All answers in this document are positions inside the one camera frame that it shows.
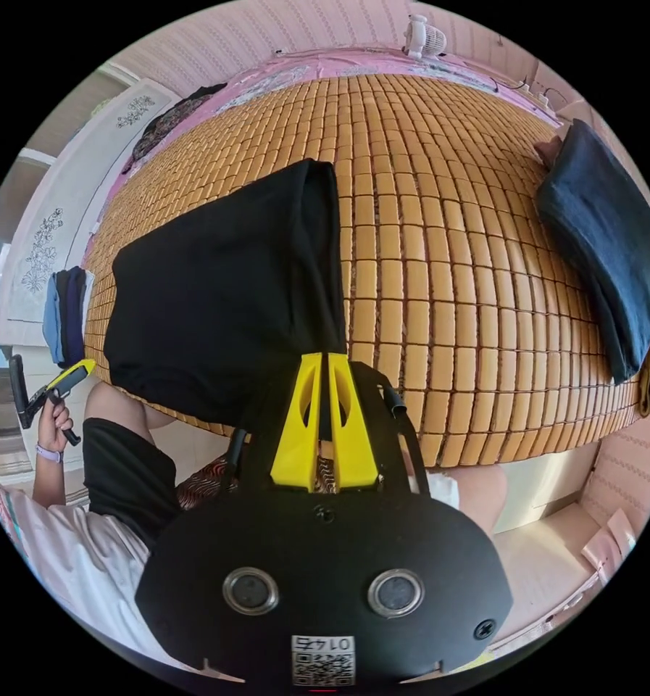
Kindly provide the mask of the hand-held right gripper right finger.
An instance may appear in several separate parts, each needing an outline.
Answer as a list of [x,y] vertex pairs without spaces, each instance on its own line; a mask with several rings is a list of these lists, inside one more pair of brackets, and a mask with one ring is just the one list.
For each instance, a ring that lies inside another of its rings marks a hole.
[[378,468],[351,364],[346,355],[329,353],[327,365],[336,485],[340,491],[370,488]]

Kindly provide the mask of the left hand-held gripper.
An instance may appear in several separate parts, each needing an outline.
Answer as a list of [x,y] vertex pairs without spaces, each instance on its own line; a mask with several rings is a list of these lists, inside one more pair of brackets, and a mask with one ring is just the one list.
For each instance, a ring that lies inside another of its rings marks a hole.
[[[34,424],[35,417],[40,418],[40,413],[44,404],[48,399],[58,400],[65,399],[70,392],[80,383],[94,373],[96,369],[96,361],[89,358],[84,358],[70,368],[63,370],[48,386],[39,389],[36,394],[30,398],[26,407],[26,421],[28,426]],[[72,428],[66,431],[67,445],[76,447],[81,442],[81,438],[73,431]],[[38,445],[38,424],[37,424],[37,445]]]

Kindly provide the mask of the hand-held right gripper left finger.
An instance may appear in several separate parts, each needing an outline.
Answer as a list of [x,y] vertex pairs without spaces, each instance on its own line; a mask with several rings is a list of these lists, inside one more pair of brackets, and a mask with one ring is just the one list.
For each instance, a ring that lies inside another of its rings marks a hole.
[[273,484],[314,491],[320,431],[322,354],[301,357],[270,470]]

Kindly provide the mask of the person's left hand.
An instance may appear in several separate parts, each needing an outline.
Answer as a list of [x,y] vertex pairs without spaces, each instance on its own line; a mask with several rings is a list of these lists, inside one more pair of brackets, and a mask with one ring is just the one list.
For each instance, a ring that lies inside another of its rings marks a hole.
[[62,454],[68,440],[65,432],[72,428],[72,418],[65,401],[58,399],[56,403],[46,401],[40,413],[38,422],[38,446],[48,452]]

